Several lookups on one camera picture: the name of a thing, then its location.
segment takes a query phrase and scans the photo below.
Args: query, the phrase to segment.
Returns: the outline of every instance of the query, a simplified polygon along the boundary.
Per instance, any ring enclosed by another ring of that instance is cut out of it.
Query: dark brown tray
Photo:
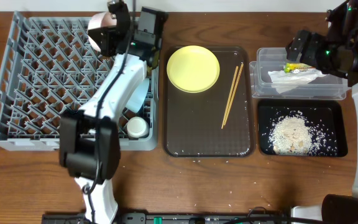
[[[165,68],[170,56],[166,54]],[[255,128],[248,56],[240,47],[207,47],[218,58],[217,82],[201,93],[186,93],[172,85],[164,70],[163,147],[174,157],[244,157],[255,149]],[[236,66],[244,64],[227,123],[224,110]]]

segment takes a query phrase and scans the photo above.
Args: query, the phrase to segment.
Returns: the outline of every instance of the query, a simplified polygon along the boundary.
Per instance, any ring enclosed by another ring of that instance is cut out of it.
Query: green connector
[[[162,218],[161,217],[154,217],[154,224],[162,224]]]
[[[237,220],[237,219],[239,219],[239,218],[234,218],[234,220]],[[238,223],[238,224],[242,224],[242,223]]]

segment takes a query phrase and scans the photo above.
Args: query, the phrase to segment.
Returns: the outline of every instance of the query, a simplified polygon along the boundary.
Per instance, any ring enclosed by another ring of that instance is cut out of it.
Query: white wall
[[[0,11],[107,11],[107,0],[0,0]],[[137,0],[168,12],[325,12],[344,0]]]

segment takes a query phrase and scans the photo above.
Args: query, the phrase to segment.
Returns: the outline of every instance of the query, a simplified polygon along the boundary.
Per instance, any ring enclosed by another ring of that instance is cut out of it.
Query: black tray
[[[326,131],[326,147],[307,156],[346,156],[347,142],[341,106],[336,101],[323,100],[261,100],[258,104],[258,132],[263,153],[276,155],[269,142],[269,133],[274,128],[272,120],[291,115],[291,111],[301,111],[309,121],[307,126],[318,124]]]
[[[255,149],[255,127],[248,69],[248,56],[240,47],[207,47],[217,57],[217,82],[201,93],[186,93],[167,77],[170,49],[164,71],[163,147],[175,157],[244,157]],[[236,66],[244,64],[241,79],[224,129],[224,110]]]

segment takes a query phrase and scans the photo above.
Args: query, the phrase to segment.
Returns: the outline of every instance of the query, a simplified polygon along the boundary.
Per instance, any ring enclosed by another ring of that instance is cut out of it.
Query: clear plastic container
[[[261,48],[257,52],[257,62],[249,64],[252,97],[254,98],[290,98],[313,100],[343,100],[350,90],[347,80],[334,75],[319,77],[307,84],[272,83],[268,72],[283,70],[287,60],[285,48]],[[287,88],[278,93],[276,88]]]

